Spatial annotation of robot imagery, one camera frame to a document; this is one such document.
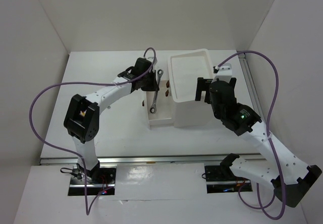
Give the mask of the long silver ratchet wrench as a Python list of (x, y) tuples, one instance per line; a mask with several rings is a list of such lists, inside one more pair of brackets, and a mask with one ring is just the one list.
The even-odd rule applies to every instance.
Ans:
[[(161, 82), (161, 79), (162, 79), (162, 76), (164, 74), (164, 71), (162, 69), (159, 69), (157, 71), (157, 86), (159, 87), (160, 85), (160, 82)], [(149, 109), (149, 112), (151, 114), (155, 114), (156, 113), (156, 103), (157, 103), (157, 97), (158, 97), (158, 92), (159, 92), (159, 89), (157, 89), (154, 93), (154, 97), (153, 97), (153, 100), (152, 100), (152, 104), (151, 104), (151, 107)]]

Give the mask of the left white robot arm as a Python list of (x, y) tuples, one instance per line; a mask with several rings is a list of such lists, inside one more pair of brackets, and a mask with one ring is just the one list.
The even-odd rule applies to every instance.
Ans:
[(138, 58), (134, 66), (119, 73), (110, 86), (105, 86), (86, 96), (71, 98), (64, 127), (72, 137), (78, 153), (77, 168), (88, 183), (99, 179), (100, 163), (95, 153), (94, 138), (99, 132), (99, 117), (113, 103), (136, 90), (158, 89), (153, 62)]

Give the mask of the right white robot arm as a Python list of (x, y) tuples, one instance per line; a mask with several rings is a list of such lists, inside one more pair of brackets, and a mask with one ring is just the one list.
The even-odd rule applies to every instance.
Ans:
[(221, 176), (247, 178), (271, 189), (288, 207), (295, 208), (322, 174), (316, 165), (308, 165), (293, 154), (266, 123), (249, 106), (238, 103), (235, 97), (236, 78), (229, 82), (219, 79), (197, 79), (195, 100), (205, 92), (205, 102), (211, 105), (214, 117), (255, 147), (268, 166), (258, 166), (243, 157), (230, 153), (220, 163)]

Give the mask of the white drawer cabinet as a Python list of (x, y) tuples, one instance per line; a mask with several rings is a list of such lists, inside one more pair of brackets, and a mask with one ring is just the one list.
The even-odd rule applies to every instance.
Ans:
[(197, 79), (212, 79), (212, 63), (207, 49), (192, 50), (168, 58), (172, 118), (174, 127), (198, 127), (211, 121), (211, 106), (196, 101)]

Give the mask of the right side aluminium rail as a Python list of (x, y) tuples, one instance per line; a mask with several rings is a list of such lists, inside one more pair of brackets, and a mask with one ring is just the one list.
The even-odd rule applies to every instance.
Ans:
[(252, 106), (254, 108), (254, 110), (257, 112), (257, 114), (259, 116), (261, 116), (262, 118), (264, 118), (262, 109), (261, 109), (261, 105), (260, 105), (260, 101), (256, 92), (256, 88), (252, 79), (252, 75), (251, 75), (251, 71), (250, 71), (250, 67), (248, 65), (248, 61), (246, 58), (246, 54), (240, 54), (238, 55), (238, 59), (242, 68), (242, 72), (246, 81), (246, 85), (249, 91), (249, 95), (251, 98), (251, 102), (252, 102)]

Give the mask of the aluminium rail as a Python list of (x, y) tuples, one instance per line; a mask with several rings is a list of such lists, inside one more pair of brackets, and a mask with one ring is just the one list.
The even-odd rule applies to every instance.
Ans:
[(251, 98), (251, 102), (252, 102), (252, 106), (254, 108), (254, 110), (257, 112), (257, 114), (259, 116), (261, 116), (262, 118), (264, 118), (262, 109), (261, 109), (261, 105), (260, 105), (260, 101), (256, 92), (256, 88), (252, 79), (252, 75), (251, 75), (251, 71), (250, 71), (250, 67), (248, 65), (248, 61), (246, 58), (246, 54), (240, 54), (238, 55), (238, 59), (242, 68), (242, 72), (246, 81), (246, 85), (249, 91), (249, 95)]
[[(99, 157), (100, 164), (119, 163), (177, 163), (177, 162), (214, 162), (222, 161), (224, 155), (181, 155), (181, 156), (142, 156), (142, 157)], [(76, 164), (77, 158), (42, 158), (39, 165), (71, 165)]]

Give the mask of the front aluminium rail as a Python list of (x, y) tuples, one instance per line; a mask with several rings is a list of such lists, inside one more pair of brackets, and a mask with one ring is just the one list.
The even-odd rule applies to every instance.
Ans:
[[(119, 163), (177, 163), (177, 162), (214, 162), (222, 161), (224, 155), (181, 155), (181, 156), (142, 156), (142, 157), (99, 157), (100, 164)], [(39, 165), (71, 165), (76, 164), (77, 158), (42, 158)]]

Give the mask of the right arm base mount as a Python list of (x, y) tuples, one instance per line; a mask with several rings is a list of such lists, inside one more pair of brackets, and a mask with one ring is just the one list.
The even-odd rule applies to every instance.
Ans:
[(205, 165), (201, 177), (206, 181), (207, 194), (252, 192), (249, 179), (224, 174), (220, 165)]

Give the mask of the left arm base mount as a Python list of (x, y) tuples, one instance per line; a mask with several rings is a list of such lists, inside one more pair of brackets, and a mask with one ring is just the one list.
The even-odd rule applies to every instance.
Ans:
[(61, 174), (69, 175), (68, 196), (84, 196), (84, 183), (87, 180), (87, 195), (95, 196), (100, 191), (101, 195), (109, 196), (115, 194), (116, 166), (104, 166), (99, 169), (98, 175), (86, 177), (79, 169), (74, 167), (62, 167)]

